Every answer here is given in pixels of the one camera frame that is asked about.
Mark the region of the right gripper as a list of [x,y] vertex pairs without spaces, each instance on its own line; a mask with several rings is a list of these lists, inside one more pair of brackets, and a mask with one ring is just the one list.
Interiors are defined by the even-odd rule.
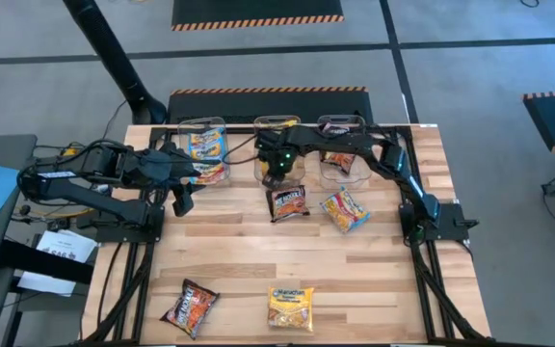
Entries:
[[286,146],[278,133],[267,133],[273,138],[274,148],[267,161],[269,168],[263,176],[263,185],[269,190],[282,189],[287,183],[277,179],[285,179],[292,171],[297,152],[292,147]]

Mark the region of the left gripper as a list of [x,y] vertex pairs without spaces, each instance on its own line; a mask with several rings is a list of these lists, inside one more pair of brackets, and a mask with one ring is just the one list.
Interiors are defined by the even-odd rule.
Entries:
[[[140,152],[140,187],[153,188],[180,180],[184,172],[195,172],[192,157],[175,143],[166,142],[161,150],[146,148]],[[183,217],[194,207],[191,183],[171,187],[174,195],[172,209],[176,217]]]

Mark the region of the blue yellow noodle packet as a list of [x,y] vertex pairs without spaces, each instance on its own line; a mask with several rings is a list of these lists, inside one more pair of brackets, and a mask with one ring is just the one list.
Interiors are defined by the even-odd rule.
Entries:
[[322,201],[320,206],[342,233],[348,233],[370,218],[370,212],[356,202],[344,186]]
[[221,160],[223,156],[223,145],[212,143],[190,147],[190,156],[195,162],[203,160]]
[[203,132],[191,133],[189,142],[191,147],[199,147],[220,140],[223,137],[223,130],[220,127],[211,128]]
[[200,172],[200,176],[190,178],[192,184],[213,185],[225,180],[229,174],[229,167],[220,162],[219,164],[194,163],[193,167]]

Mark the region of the yellow creamy chicken noodle packet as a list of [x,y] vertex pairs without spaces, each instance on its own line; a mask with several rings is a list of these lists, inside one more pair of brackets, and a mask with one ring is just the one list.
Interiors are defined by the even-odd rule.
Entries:
[[285,128],[297,125],[301,122],[299,118],[258,118],[253,125],[258,130],[281,131]]
[[272,328],[313,331],[312,298],[314,288],[270,287],[268,325]]

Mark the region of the clear plastic bin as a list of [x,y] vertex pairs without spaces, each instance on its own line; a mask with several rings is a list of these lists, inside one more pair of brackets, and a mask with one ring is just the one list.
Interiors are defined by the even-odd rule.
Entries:
[[[366,126],[364,118],[356,115],[326,115],[320,117],[317,121],[319,128],[327,122],[348,124],[351,127],[349,132],[360,132]],[[323,188],[339,189],[344,186],[348,189],[357,189],[371,176],[371,171],[367,164],[358,156],[355,157],[350,173],[344,174],[335,166],[322,163],[320,161],[320,152],[320,182]]]
[[[288,116],[261,116],[258,118],[299,118],[298,116],[288,115]],[[261,162],[257,158],[253,161],[254,163],[254,176],[257,181],[262,182],[264,174],[268,171],[268,164],[266,162]],[[298,156],[294,162],[293,169],[288,173],[283,181],[287,183],[286,186],[299,185],[305,174],[304,159]]]
[[203,161],[199,161],[199,162],[195,162],[193,160],[194,163],[202,163],[202,164],[219,164],[220,162],[222,162],[224,164],[224,156],[226,155],[226,153],[228,152],[228,143],[227,143],[227,137],[226,137],[226,127],[225,127],[225,121],[222,118],[219,117],[212,117],[212,118],[203,118],[203,119],[199,119],[199,120],[185,120],[183,122],[181,122],[178,125],[178,129],[177,129],[177,133],[178,133],[178,139],[179,139],[179,144],[180,146],[184,149],[184,151],[186,153],[188,153],[190,155],[190,142],[189,142],[189,135],[191,133],[196,133],[196,132],[203,132],[206,131],[208,129],[211,128],[217,128],[220,127],[223,130],[223,137],[220,140],[217,141],[213,141],[209,144],[212,143],[221,143],[223,145],[223,156],[221,160],[203,160]]

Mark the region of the white paper sheet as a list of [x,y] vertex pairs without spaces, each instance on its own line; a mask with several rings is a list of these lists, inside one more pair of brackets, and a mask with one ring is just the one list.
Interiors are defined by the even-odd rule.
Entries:
[[23,289],[70,297],[76,283],[74,281],[60,280],[37,273],[24,272],[20,277],[18,286]]
[[45,231],[38,244],[39,251],[85,263],[97,243],[71,230]]

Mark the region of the black stand pole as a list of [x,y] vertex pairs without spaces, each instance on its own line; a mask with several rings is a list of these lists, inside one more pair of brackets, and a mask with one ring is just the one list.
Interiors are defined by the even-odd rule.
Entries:
[[132,112],[133,124],[162,124],[166,106],[146,89],[95,0],[63,0]]

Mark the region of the black flat bar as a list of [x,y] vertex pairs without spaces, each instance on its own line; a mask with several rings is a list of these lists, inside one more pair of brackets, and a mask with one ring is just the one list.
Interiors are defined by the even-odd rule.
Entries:
[[93,267],[89,264],[39,251],[10,240],[1,242],[0,268],[22,270],[84,284],[90,284],[93,276]]

